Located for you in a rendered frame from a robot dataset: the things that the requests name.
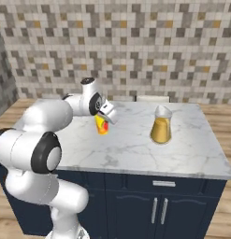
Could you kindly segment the glass pitcher with yellow liquid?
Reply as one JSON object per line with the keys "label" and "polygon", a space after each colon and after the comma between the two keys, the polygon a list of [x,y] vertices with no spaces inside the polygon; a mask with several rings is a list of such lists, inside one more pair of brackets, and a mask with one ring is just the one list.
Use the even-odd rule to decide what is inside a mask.
{"label": "glass pitcher with yellow liquid", "polygon": [[165,106],[159,105],[154,112],[154,123],[150,137],[157,144],[165,144],[171,139],[172,112]]}

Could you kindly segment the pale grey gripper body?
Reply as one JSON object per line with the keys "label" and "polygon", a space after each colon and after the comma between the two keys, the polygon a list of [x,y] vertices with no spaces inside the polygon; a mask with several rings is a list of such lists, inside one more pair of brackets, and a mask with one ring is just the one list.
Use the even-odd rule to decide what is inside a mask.
{"label": "pale grey gripper body", "polygon": [[98,115],[102,117],[105,121],[115,124],[118,121],[118,114],[115,106],[106,101],[100,108]]}

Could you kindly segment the navy island cabinet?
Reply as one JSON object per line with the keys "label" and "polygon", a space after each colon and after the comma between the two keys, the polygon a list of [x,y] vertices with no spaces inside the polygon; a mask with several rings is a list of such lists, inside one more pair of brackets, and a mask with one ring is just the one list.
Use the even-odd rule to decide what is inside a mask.
{"label": "navy island cabinet", "polygon": [[[109,190],[137,192],[122,189],[122,179],[125,175],[77,171],[57,171],[56,174],[59,178],[77,183],[89,191],[89,202],[87,207],[79,213],[79,222],[87,230],[91,239],[108,239],[107,192]],[[164,195],[210,197],[217,199],[218,202],[220,201],[226,181],[217,179],[206,180],[207,184],[199,194],[141,192],[158,194],[160,196],[154,239],[156,239],[157,224],[161,217],[161,201]]]}

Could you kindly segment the white stool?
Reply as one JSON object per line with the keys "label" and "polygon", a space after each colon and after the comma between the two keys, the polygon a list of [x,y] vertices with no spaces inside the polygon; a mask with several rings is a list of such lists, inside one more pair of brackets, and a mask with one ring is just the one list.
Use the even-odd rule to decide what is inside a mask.
{"label": "white stool", "polygon": [[139,96],[136,96],[135,101],[136,102],[169,103],[169,96],[139,95]]}

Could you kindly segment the navy cupboard door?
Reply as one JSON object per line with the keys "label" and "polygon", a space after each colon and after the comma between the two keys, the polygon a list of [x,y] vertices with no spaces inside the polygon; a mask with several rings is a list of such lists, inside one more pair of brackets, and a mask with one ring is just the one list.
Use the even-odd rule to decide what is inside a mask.
{"label": "navy cupboard door", "polygon": [[164,195],[168,199],[166,219],[157,224],[156,239],[204,239],[218,200],[210,197]]}
{"label": "navy cupboard door", "polygon": [[153,199],[158,194],[107,192],[108,239],[154,239],[156,217],[151,223]]}

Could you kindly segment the navy drawer front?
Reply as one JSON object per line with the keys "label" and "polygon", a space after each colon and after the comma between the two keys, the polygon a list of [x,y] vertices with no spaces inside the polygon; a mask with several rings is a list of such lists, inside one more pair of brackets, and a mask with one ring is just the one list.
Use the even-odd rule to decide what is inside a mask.
{"label": "navy drawer front", "polygon": [[[153,180],[174,181],[176,182],[176,187],[155,187],[152,185]],[[201,193],[204,190],[206,184],[206,179],[187,177],[125,175],[122,179],[123,190],[187,195]]]}

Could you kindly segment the yellow and red cup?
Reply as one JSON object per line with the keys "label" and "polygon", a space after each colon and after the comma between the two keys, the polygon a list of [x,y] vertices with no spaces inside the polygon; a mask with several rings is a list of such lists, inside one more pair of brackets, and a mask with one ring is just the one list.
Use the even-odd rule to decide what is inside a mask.
{"label": "yellow and red cup", "polygon": [[108,122],[104,120],[102,117],[95,115],[94,116],[95,125],[99,134],[107,134],[108,133]]}

